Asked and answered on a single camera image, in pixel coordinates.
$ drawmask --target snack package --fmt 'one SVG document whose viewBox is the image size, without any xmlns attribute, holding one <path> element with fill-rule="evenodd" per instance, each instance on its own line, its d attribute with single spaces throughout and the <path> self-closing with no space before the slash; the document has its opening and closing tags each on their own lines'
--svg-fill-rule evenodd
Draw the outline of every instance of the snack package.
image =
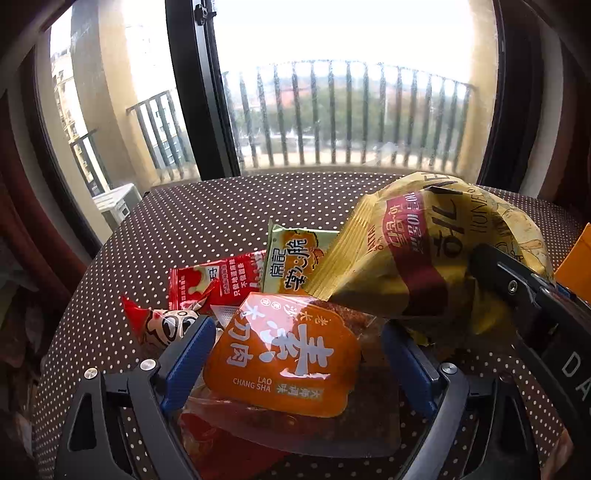
<svg viewBox="0 0 591 480">
<path fill-rule="evenodd" d="M 556 281 L 591 302 L 591 223 L 556 270 Z"/>
<path fill-rule="evenodd" d="M 524 212 L 461 179 L 413 173 L 361 199 L 304 288 L 443 345 L 509 351 L 508 307 L 467 274 L 480 243 L 552 279 L 540 230 Z"/>
<path fill-rule="evenodd" d="M 285 228 L 269 222 L 262 291 L 306 295 L 303 285 L 338 232 Z"/>
<path fill-rule="evenodd" d="M 384 457 L 400 446 L 398 384 L 388 367 L 362 362 L 344 412 L 318 418 L 258 408 L 211 392 L 191 393 L 193 414 L 232 436 L 283 452 L 337 458 Z"/>
<path fill-rule="evenodd" d="M 248 480 L 287 455 L 213 427 L 190 408 L 180 414 L 178 425 L 185 451 L 203 480 Z"/>
<path fill-rule="evenodd" d="M 210 353 L 184 412 L 287 452 L 391 455 L 400 445 L 398 385 L 371 349 L 360 362 L 358 340 L 374 332 L 364 343 L 375 348 L 381 325 L 312 297 L 252 293 Z"/>
<path fill-rule="evenodd" d="M 347 405 L 361 350 L 336 312 L 294 296 L 251 293 L 211 351 L 203 379 L 258 407 L 334 417 Z"/>
<path fill-rule="evenodd" d="M 194 267 L 171 268 L 168 275 L 168 307 L 194 308 L 211 314 L 211 305 L 240 305 L 250 292 L 261 291 L 265 251 L 222 258 Z"/>
<path fill-rule="evenodd" d="M 143 309 L 123 295 L 121 305 L 143 352 L 156 358 L 171 342 L 182 338 L 199 316 L 194 310 Z"/>
</svg>

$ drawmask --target polka dot tablecloth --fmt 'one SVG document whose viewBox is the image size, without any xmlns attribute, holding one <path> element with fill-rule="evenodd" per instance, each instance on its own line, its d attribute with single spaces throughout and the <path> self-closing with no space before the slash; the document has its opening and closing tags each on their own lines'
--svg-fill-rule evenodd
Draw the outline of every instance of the polka dot tablecloth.
<svg viewBox="0 0 591 480">
<path fill-rule="evenodd" d="M 153 190 L 121 223 L 92 262 L 60 322 L 48 353 L 35 401 L 33 446 L 42 478 L 52 478 L 61 427 L 70 399 L 86 369 L 124 372 L 142 358 L 119 296 L 142 306 L 167 305 L 168 269 L 266 248 L 267 223 L 340 229 L 359 197 L 396 177 L 363 173 L 297 173 L 183 184 Z M 526 211 L 544 234 L 556 268 L 584 225 L 563 209 L 541 200 L 490 189 Z M 518 384 L 542 462 L 562 425 L 548 398 L 517 358 L 493 352 L 461 352 L 452 359 L 468 374 L 511 372 Z M 329 459 L 290 455 L 256 478 L 331 476 L 391 480 L 406 460 L 426 420 L 400 396 L 402 444 L 390 457 Z M 133 412 L 122 411 L 136 467 L 155 478 Z M 462 471 L 475 426 L 466 412 L 441 478 Z"/>
</svg>

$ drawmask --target air conditioner unit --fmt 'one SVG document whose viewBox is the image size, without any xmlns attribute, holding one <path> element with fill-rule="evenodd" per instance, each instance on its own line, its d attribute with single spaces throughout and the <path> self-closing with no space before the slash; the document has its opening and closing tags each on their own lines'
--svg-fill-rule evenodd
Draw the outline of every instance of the air conditioner unit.
<svg viewBox="0 0 591 480">
<path fill-rule="evenodd" d="M 99 212 L 113 231 L 127 217 L 131 210 L 140 202 L 141 196 L 133 183 L 117 187 L 109 192 L 93 197 Z"/>
</svg>

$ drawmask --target sky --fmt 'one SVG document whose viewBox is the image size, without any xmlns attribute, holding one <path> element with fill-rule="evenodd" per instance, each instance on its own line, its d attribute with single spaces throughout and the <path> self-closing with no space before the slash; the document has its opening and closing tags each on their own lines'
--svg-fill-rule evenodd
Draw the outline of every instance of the sky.
<svg viewBox="0 0 591 480">
<path fill-rule="evenodd" d="M 223 72 L 332 59 L 383 62 L 470 80 L 474 31 L 468 0 L 216 0 L 215 5 Z M 120 0 L 120 6 L 138 98 L 174 87 L 164 0 Z M 69 9 L 54 23 L 52 54 L 69 47 L 71 17 Z"/>
<path fill-rule="evenodd" d="M 216 0 L 216 9 L 222 71 L 331 59 L 470 79 L 468 0 Z"/>
</svg>

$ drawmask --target crumpled yellow bag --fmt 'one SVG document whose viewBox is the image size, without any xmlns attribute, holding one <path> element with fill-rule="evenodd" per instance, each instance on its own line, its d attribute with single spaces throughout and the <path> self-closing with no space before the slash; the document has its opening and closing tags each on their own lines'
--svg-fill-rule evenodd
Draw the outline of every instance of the crumpled yellow bag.
<svg viewBox="0 0 591 480">
<path fill-rule="evenodd" d="M 552 280 L 537 225 L 523 211 L 463 180 L 413 173 L 365 195 L 304 289 L 458 347 L 509 351 L 509 310 L 467 273 L 480 243 Z"/>
</svg>

